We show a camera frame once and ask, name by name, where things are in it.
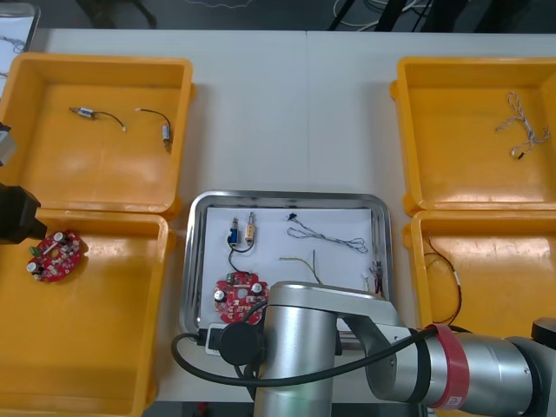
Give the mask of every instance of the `white wire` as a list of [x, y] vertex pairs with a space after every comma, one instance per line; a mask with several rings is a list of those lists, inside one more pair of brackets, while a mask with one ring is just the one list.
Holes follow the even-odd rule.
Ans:
[[189, 4], [200, 4], [202, 6], [205, 7], [209, 7], [211, 9], [215, 9], [217, 7], [223, 7], [225, 9], [237, 9], [239, 7], [248, 7], [254, 0], [247, 0], [246, 3], [244, 4], [236, 4], [235, 6], [230, 6], [227, 4], [210, 4], [210, 3], [205, 3], [205, 2], [201, 2], [201, 1], [194, 1], [194, 0], [185, 0], [185, 3], [189, 3]]
[[[424, 0], [413, 0], [410, 4], [408, 4], [407, 6], [405, 6], [402, 10], [401, 13], [404, 13], [406, 11], [408, 11], [409, 9], [412, 9], [414, 7], [424, 7], [423, 4], [419, 4], [419, 2], [422, 2]], [[338, 13], [336, 12], [336, 8], [338, 7], [338, 3], [340, 2], [340, 0], [336, 0], [334, 2], [334, 6], [332, 8], [332, 11], [334, 12], [334, 17], [338, 16]], [[357, 31], [358, 32], [362, 32], [363, 30], [367, 30], [369, 28], [372, 28], [373, 26], [376, 26], [377, 24], [379, 24], [378, 20], [375, 20], [374, 22], [371, 23], [350, 23], [350, 22], [344, 22], [343, 20], [340, 22], [341, 24], [345, 25], [345, 26], [350, 26], [352, 28], [359, 28]]]

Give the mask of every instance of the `yellow component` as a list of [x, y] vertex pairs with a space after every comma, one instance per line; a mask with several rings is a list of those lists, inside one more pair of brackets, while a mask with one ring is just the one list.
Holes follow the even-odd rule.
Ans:
[[515, 91], [535, 134], [556, 135], [556, 59], [402, 59], [390, 92], [396, 101], [407, 195], [404, 208], [556, 209], [556, 137], [522, 159], [512, 147], [527, 140], [514, 116]]
[[168, 224], [158, 215], [39, 210], [87, 245], [65, 280], [27, 273], [27, 240], [0, 246], [0, 414], [140, 417], [152, 381]]
[[556, 212], [421, 211], [404, 228], [424, 327], [457, 307], [455, 267], [463, 303], [453, 324], [477, 334], [529, 337], [533, 321], [554, 317]]
[[251, 243], [255, 238], [255, 225], [248, 223], [245, 227], [245, 242]]
[[[45, 209], [178, 215], [192, 71], [185, 59], [20, 55], [0, 101], [0, 121], [17, 142], [0, 182], [21, 185]], [[112, 113], [127, 132], [110, 117], [70, 111], [82, 106]], [[137, 107], [170, 119], [171, 153], [161, 120]]]

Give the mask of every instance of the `floor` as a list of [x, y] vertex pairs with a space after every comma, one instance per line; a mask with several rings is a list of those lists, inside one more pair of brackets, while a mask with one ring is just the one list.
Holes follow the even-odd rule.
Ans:
[[[325, 30], [332, 22], [335, 0], [143, 0], [143, 4], [156, 16], [158, 29], [165, 30]], [[42, 11], [39, 27], [91, 28], [89, 19], [75, 0], [34, 0]], [[489, 0], [470, 0], [467, 9], [456, 24], [456, 31], [471, 32], [486, 9]], [[144, 17], [128, 3], [115, 6], [113, 18], [118, 29], [147, 29]], [[532, 0], [530, 9], [512, 28], [514, 33], [556, 33], [556, 2]], [[356, 0], [344, 20], [351, 23], [370, 23], [379, 14]], [[404, 13], [394, 30], [410, 31], [417, 13]], [[357, 30], [341, 25], [338, 30]], [[206, 417], [249, 417], [252, 404], [208, 405]], [[156, 402], [144, 417], [201, 416], [195, 403]], [[405, 409], [379, 405], [334, 405], [333, 415], [410, 416]]]

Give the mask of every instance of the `black wire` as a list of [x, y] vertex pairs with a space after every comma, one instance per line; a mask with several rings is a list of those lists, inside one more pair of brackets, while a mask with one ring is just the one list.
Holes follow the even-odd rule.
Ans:
[[108, 111], [93, 111], [93, 115], [105, 115], [105, 116], [110, 116], [112, 117], [114, 120], [116, 120], [118, 123], [120, 123], [120, 126], [122, 126], [122, 129], [125, 130], [125, 125], [122, 123], [122, 121], [120, 119], [118, 119], [116, 116], [112, 115], [111, 113], [109, 113]]
[[428, 6], [430, 6], [432, 2], [433, 2], [433, 0], [428, 0], [427, 5], [425, 7], [423, 7], [423, 10], [419, 14], [419, 18], [417, 19], [417, 22], [415, 22], [414, 28], [411, 29], [412, 32], [415, 32], [415, 30], [417, 29], [417, 26], [419, 26], [420, 20], [425, 16], [425, 12], [427, 11]]
[[363, 3], [367, 6], [368, 9], [373, 10], [373, 11], [378, 11], [379, 13], [382, 13], [384, 11], [384, 8], [376, 5], [375, 3], [371, 2], [370, 0], [363, 0]]
[[251, 250], [253, 248], [253, 246], [255, 245], [255, 239], [253, 239], [253, 242], [251, 243], [251, 245], [247, 248], [247, 249], [243, 249], [243, 250], [239, 250], [234, 248], [231, 243], [229, 242], [229, 238], [228, 238], [228, 246], [231, 249], [229, 251], [229, 255], [228, 255], [228, 263], [230, 265], [230, 267], [232, 267], [234, 269], [235, 272], [241, 272], [243, 274], [249, 274], [249, 272], [247, 271], [241, 271], [238, 268], [235, 267], [234, 263], [232, 262], [232, 255], [234, 254], [234, 252], [237, 252], [238, 254], [246, 254], [249, 250]]
[[168, 119], [163, 113], [161, 113], [160, 111], [156, 111], [156, 110], [151, 110], [151, 109], [143, 109], [143, 108], [138, 108], [137, 111], [146, 111], [148, 113], [155, 113], [157, 115], [160, 115], [162, 117], [164, 117], [166, 119], [166, 123], [168, 124], [168, 129], [171, 132], [172, 131], [172, 125], [170, 124], [170, 119]]
[[265, 307], [268, 304], [267, 300], [257, 302], [248, 312], [243, 316], [243, 321], [248, 321], [249, 318], [255, 314], [259, 309]]
[[189, 362], [187, 362], [185, 359], [182, 358], [177, 348], [180, 340], [187, 337], [184, 336], [183, 334], [177, 335], [174, 338], [174, 340], [172, 340], [171, 352], [175, 362], [181, 368], [185, 369], [187, 372], [196, 376], [197, 378], [214, 382], [216, 384], [230, 385], [233, 387], [289, 387], [293, 385], [308, 384], [310, 382], [326, 380], [328, 378], [333, 378], [338, 375], [346, 374], [348, 372], [354, 371], [355, 369], [359, 369], [361, 367], [366, 367], [375, 362], [382, 361], [387, 357], [400, 352], [402, 349], [411, 346], [417, 341], [422, 341], [427, 337], [432, 336], [433, 334], [436, 333], [437, 333], [436, 328], [427, 328], [425, 330], [421, 330], [416, 334], [412, 334], [411, 336], [408, 336], [407, 338], [393, 344], [390, 347], [387, 347], [386, 349], [380, 352], [377, 352], [376, 354], [371, 354], [366, 358], [359, 359], [358, 361], [353, 361], [345, 365], [341, 365], [339, 367], [332, 367], [330, 369], [325, 369], [323, 371], [314, 372], [312, 374], [305, 374], [305, 375], [292, 376], [289, 378], [278, 378], [278, 379], [270, 379], [270, 380], [242, 380], [238, 378], [230, 378], [227, 376], [211, 374], [210, 372], [203, 371], [202, 369], [199, 369], [198, 367], [191, 365]]
[[458, 333], [472, 333], [471, 331], [467, 330], [466, 328], [461, 328], [460, 326], [454, 326], [453, 324], [448, 324], [448, 327], [453, 330], [454, 332]]
[[411, 10], [413, 13], [415, 13], [417, 16], [420, 16], [420, 11], [418, 11], [417, 9], [415, 9], [415, 7], [412, 7], [410, 10]]

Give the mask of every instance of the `black cable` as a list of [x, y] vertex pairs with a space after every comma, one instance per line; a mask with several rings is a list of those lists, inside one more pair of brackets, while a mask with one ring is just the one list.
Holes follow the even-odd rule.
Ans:
[[371, 0], [363, 0], [363, 3], [372, 11], [377, 11], [379, 13], [384, 11], [383, 7], [377, 6], [375, 3], [371, 2]]
[[194, 367], [185, 359], [182, 358], [180, 352], [177, 348], [178, 343], [181, 339], [186, 336], [183, 334], [177, 335], [172, 341], [171, 352], [174, 357], [175, 362], [183, 369], [185, 369], [190, 374], [201, 378], [203, 380], [214, 382], [216, 384], [230, 385], [232, 387], [290, 387], [293, 385], [308, 384], [310, 382], [316, 382], [321, 380], [326, 380], [328, 378], [333, 378], [338, 375], [346, 374], [348, 372], [354, 371], [361, 367], [366, 367], [375, 362], [382, 361], [388, 356], [400, 352], [402, 349], [411, 346], [417, 341], [425, 340], [427, 337], [432, 336], [437, 333], [436, 328], [427, 328], [421, 330], [419, 333], [408, 336], [407, 338], [393, 344], [386, 349], [377, 352], [376, 354], [371, 354], [366, 358], [359, 359], [358, 361], [353, 361], [339, 367], [332, 367], [330, 369], [325, 369], [324, 371], [314, 372], [312, 374], [305, 374], [299, 376], [292, 376], [289, 378], [278, 378], [270, 380], [241, 380], [238, 378], [230, 378], [228, 376], [222, 376], [217, 374], [211, 374], [210, 372], [203, 371], [198, 367]]
[[168, 129], [171, 132], [172, 131], [172, 125], [170, 123], [170, 119], [168, 119], [163, 113], [161, 113], [160, 111], [156, 111], [156, 110], [151, 110], [151, 109], [143, 109], [141, 107], [137, 108], [136, 111], [146, 111], [148, 113], [155, 113], [156, 115], [160, 115], [162, 117], [164, 117], [166, 119], [166, 123], [168, 124]]
[[120, 119], [118, 119], [116, 116], [114, 116], [113, 114], [109, 113], [108, 111], [94, 111], [93, 115], [105, 115], [105, 116], [110, 116], [112, 117], [114, 120], [116, 120], [118, 123], [120, 123], [120, 126], [122, 126], [123, 131], [125, 132], [125, 125], [122, 123], [122, 121]]
[[374, 27], [374, 31], [391, 32], [400, 18], [403, 8], [406, 7], [406, 2], [407, 0], [388, 0], [379, 22]]
[[332, 23], [328, 27], [328, 30], [336, 30], [336, 28], [338, 27], [340, 22], [343, 20], [344, 16], [349, 12], [349, 10], [351, 9], [351, 6], [353, 6], [354, 3], [355, 3], [355, 0], [346, 0], [344, 5], [341, 6], [341, 9], [338, 12], [338, 15], [334, 18], [334, 20], [332, 21]]
[[234, 263], [232, 262], [232, 255], [234, 254], [234, 252], [237, 252], [238, 254], [246, 254], [249, 250], [251, 250], [253, 248], [254, 245], [255, 245], [255, 239], [253, 240], [253, 242], [251, 243], [251, 245], [249, 245], [249, 247], [247, 249], [239, 250], [239, 249], [234, 248], [231, 245], [231, 243], [229, 242], [229, 238], [228, 238], [228, 246], [231, 249], [229, 251], [229, 255], [228, 255], [228, 263], [229, 263], [230, 267], [232, 267], [234, 269], [235, 272], [241, 272], [243, 274], [249, 274], [249, 272], [241, 271], [240, 269], [235, 267]]
[[472, 333], [471, 331], [467, 330], [466, 328], [461, 328], [460, 326], [454, 326], [453, 324], [448, 324], [448, 327], [457, 333]]
[[417, 19], [417, 22], [415, 22], [414, 28], [411, 29], [412, 32], [415, 32], [415, 30], [417, 29], [417, 26], [419, 26], [420, 20], [425, 16], [425, 12], [427, 11], [428, 6], [430, 6], [432, 2], [433, 2], [433, 0], [428, 0], [427, 5], [425, 7], [423, 7], [422, 12], [419, 14], [419, 18]]

